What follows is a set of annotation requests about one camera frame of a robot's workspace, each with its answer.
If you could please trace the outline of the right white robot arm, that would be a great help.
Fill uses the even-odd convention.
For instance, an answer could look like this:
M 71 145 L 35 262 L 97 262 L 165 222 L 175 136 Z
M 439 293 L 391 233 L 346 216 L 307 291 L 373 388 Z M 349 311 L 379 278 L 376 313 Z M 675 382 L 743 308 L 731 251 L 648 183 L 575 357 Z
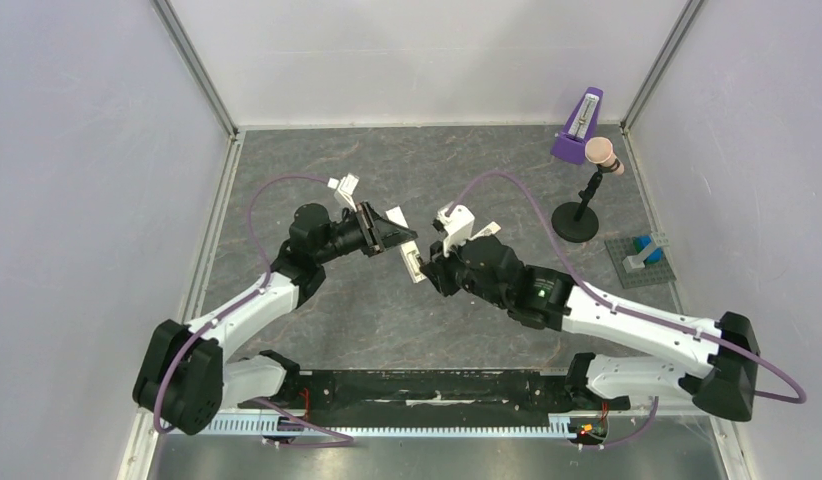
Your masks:
M 522 262 L 494 236 L 450 251 L 435 243 L 420 270 L 444 297 L 463 290 L 523 326 L 597 337 L 639 351 L 628 359 L 575 355 L 564 392 L 578 408 L 600 399 L 670 397 L 726 420 L 752 418 L 758 376 L 753 358 L 760 348 L 751 321 L 741 314 L 695 318 L 580 286 L 569 274 Z

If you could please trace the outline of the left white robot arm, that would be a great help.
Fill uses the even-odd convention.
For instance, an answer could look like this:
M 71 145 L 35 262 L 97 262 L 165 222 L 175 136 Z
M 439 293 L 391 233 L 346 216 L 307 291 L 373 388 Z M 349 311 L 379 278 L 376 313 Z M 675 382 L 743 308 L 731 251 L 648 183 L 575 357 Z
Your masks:
M 321 204 L 299 207 L 267 272 L 222 306 L 181 324 L 165 320 L 152 332 L 132 398 L 153 415 L 159 433 L 195 435 L 221 409 L 264 397 L 277 408 L 300 398 L 290 363 L 260 354 L 232 355 L 274 320 L 302 307 L 326 279 L 325 264 L 355 252 L 367 257 L 413 242 L 417 233 L 367 202 L 333 221 Z

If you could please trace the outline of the white remote control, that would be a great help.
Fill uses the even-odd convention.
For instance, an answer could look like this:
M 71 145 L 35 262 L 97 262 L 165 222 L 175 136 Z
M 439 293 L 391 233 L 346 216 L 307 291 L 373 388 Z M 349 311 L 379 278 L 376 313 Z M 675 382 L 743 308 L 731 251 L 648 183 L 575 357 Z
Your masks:
M 400 206 L 396 206 L 386 211 L 387 219 L 397 225 L 408 228 L 404 213 Z M 399 245 L 402 260 L 413 283 L 423 282 L 426 277 L 420 270 L 421 252 L 414 239 Z

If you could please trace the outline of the white remote battery cover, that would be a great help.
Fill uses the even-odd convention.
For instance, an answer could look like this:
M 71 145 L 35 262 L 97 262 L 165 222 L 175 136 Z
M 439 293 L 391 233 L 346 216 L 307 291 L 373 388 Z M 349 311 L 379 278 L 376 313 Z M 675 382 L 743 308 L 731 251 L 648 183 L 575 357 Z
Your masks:
M 479 231 L 475 232 L 472 236 L 469 237 L 469 239 L 470 240 L 475 240 L 477 238 L 495 235 L 500 230 L 501 230 L 501 226 L 497 222 L 492 221 L 492 222 L 488 223 L 487 225 L 485 225 Z

